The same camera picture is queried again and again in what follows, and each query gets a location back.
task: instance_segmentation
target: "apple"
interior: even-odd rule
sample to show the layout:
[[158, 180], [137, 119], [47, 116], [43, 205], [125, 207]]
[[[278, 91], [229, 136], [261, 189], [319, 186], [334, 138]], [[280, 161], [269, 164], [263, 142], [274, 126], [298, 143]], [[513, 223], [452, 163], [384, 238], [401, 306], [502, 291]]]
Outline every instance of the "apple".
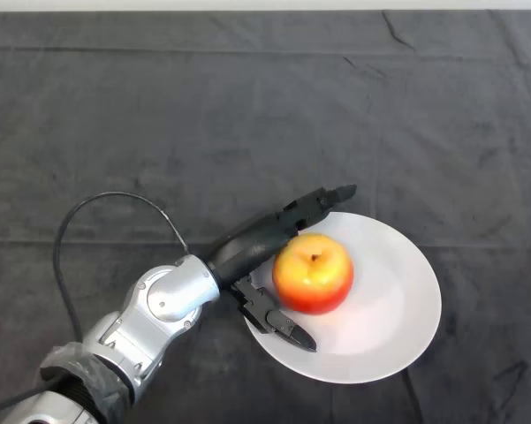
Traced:
[[275, 259], [273, 283], [290, 309], [324, 314], [338, 307], [352, 289], [352, 259], [327, 236], [301, 234]]

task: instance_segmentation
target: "robotic arm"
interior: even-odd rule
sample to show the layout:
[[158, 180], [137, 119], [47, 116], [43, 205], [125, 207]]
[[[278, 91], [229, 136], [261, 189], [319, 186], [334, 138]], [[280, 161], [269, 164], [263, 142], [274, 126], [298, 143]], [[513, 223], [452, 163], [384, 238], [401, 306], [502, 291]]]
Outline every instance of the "robotic arm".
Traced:
[[18, 404], [4, 424], [118, 424], [143, 395], [167, 346], [223, 291], [234, 296], [239, 310], [261, 332], [315, 352], [314, 339], [247, 277], [300, 230], [350, 199], [355, 189], [320, 188], [280, 212], [241, 225], [200, 256], [188, 254], [174, 265], [148, 271], [128, 292], [123, 312], [104, 316], [82, 344], [70, 343], [46, 358], [42, 378], [63, 373], [61, 383]]

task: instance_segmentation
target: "table surface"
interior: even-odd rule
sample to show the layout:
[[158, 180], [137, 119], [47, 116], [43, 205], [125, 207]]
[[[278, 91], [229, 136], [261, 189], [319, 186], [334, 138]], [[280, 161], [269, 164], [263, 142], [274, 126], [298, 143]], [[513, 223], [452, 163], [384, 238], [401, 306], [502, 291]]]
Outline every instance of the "table surface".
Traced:
[[[194, 249], [317, 186], [428, 257], [443, 296], [410, 367], [428, 423], [531, 424], [531, 12], [0, 14], [0, 399], [71, 331], [51, 240], [107, 189]], [[63, 267], [86, 328], [173, 262], [161, 219], [103, 201]], [[277, 364], [228, 299], [172, 344], [129, 422], [418, 423], [401, 375]]]

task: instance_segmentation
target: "gray tablecloth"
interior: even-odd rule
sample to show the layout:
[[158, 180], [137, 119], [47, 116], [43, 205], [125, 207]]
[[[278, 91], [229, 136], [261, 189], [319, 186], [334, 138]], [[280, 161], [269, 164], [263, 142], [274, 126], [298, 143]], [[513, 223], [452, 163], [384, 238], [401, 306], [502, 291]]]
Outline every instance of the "gray tablecloth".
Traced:
[[[147, 195], [203, 246], [317, 186], [407, 235], [440, 282], [410, 367], [428, 423], [531, 424], [531, 12], [0, 14], [0, 399], [71, 339], [51, 240], [78, 199]], [[178, 247], [127, 200], [75, 221], [85, 327]], [[233, 302], [171, 346], [129, 422], [415, 423], [400, 375], [316, 382]]]

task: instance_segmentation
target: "white plate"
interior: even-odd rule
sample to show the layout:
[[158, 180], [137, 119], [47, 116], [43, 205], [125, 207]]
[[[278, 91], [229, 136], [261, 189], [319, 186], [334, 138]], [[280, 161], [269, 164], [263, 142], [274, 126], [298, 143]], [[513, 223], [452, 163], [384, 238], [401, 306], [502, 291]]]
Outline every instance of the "white plate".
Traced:
[[[345, 246], [354, 266], [352, 290], [327, 314], [284, 310], [316, 340], [316, 353], [262, 334], [246, 320], [260, 345], [293, 371], [325, 382], [372, 382], [412, 364], [432, 341], [442, 311], [436, 275], [418, 247], [384, 223], [341, 212], [303, 232]], [[276, 294], [272, 267], [273, 259], [252, 279]]]

